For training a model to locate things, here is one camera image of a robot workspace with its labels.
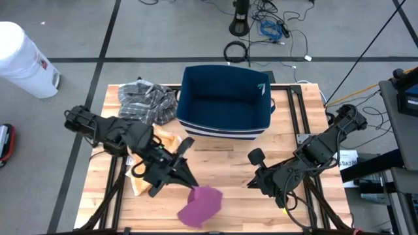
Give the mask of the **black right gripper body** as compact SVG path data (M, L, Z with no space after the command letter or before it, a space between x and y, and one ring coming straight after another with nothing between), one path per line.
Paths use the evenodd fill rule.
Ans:
M305 169L306 165L300 160L278 163L263 170L263 183L271 195L282 195L298 187L305 176Z

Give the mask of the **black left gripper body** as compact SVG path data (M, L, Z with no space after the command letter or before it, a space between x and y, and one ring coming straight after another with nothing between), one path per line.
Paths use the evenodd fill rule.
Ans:
M176 154L170 153L163 148L148 148L143 151L143 159L146 165L144 179L151 184L151 177L165 175L173 172Z

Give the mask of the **orange checked towel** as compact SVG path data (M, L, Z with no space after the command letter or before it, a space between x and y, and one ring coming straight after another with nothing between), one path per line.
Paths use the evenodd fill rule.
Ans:
M158 126L155 124L153 124L153 132L154 132L154 135L156 135L162 140L162 144L164 145L164 148L168 150L170 153L174 153L174 151L177 149L177 147L180 145L180 142L182 141L179 135L174 134L172 132L164 131L161 126ZM135 163L131 166L128 166L128 169L125 175L131 181L131 186L133 189L134 196L139 196L142 193L148 191L151 185L147 181L144 181L143 178L136 178L132 175L131 170L133 166L141 162L142 158L136 153L133 153L129 149L128 149L128 153L129 153L129 156L132 156L135 159Z

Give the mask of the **purple cloth towel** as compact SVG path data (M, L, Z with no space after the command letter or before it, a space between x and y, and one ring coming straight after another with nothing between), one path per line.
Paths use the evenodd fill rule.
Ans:
M221 210L223 193L213 187L193 187L187 204L177 213L179 220L189 227L201 228Z

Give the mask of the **navy white-striped fabric basket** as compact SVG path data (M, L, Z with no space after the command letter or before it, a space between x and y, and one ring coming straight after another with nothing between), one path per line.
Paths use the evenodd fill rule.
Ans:
M186 67L176 117L186 133L255 140L275 111L267 74L228 65Z

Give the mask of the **grey checked towel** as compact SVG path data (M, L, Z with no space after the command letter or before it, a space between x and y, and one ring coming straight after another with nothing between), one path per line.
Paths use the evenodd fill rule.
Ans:
M176 118L175 92L146 80L119 85L119 117L137 119L146 125L165 125Z

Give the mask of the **white printed paper box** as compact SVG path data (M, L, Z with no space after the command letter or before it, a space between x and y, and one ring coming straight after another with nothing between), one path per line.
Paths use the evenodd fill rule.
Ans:
M342 171L357 164L358 153L356 150L340 150L339 170ZM356 188L354 181L343 183L344 188Z

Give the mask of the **grey equipment cart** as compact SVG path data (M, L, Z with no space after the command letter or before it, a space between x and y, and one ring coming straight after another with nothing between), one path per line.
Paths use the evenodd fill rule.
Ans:
M398 90L390 81L379 83L398 148L341 171L343 182L389 170L392 182L384 183L389 196L399 198L406 235L418 235L418 116L398 110Z

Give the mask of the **black power strip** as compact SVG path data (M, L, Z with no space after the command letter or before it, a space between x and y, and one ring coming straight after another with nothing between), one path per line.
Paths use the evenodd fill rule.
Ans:
M287 24L282 20L278 20L277 23L280 26L282 34L284 35L284 37L289 38L290 37L290 32L289 32Z

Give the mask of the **black stand base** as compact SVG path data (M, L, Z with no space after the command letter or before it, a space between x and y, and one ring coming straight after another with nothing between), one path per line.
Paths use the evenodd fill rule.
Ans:
M233 20L229 25L229 32L236 37L243 37L249 33L249 0L234 0L233 6L235 7L235 12Z

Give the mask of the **black electronic device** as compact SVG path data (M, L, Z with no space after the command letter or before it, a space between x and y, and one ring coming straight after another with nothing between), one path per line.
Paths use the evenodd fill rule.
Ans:
M398 92L398 111L418 118L418 67L412 70L394 70L391 82Z

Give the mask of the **thin black pole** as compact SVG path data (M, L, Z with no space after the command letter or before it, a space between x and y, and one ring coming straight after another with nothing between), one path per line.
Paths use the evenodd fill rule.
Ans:
M332 94L330 95L329 99L327 100L327 102L324 104L324 108L326 109L329 105L329 102L332 100L333 96L335 96L335 94L337 93L337 91L341 88L341 86L343 85L343 83L348 79L348 77L350 76L350 74L353 72L354 68L357 66L357 64L361 61L361 59L364 57L364 55L366 54L367 51L369 51L369 49L371 48L371 46L375 43L375 41L377 40L377 38L382 34L382 32L385 30L385 28L388 26L388 24L391 22L391 20L394 18L394 16L398 13L398 11L401 9L402 5L406 2L407 0L402 0L401 3L399 3L399 5L396 7L395 11L391 14L391 16L389 17L389 19L383 24L382 28L378 31L378 33L374 36L374 38L372 39L372 41L368 44L368 46L366 47L366 49L362 52L362 54L357 58L357 60L354 62L353 66L349 69L348 73L344 76L344 78L342 79L342 81L338 84L338 86L336 87L336 89L332 92Z

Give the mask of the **red and black device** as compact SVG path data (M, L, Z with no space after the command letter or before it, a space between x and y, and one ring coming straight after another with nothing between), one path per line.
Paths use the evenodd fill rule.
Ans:
M11 124L0 125L0 168L11 158L16 140L16 129Z

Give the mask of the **white trash bin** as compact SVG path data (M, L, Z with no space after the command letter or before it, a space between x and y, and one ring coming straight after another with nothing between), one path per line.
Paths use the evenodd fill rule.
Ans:
M38 99L58 93L61 73L14 22L0 22L0 78Z

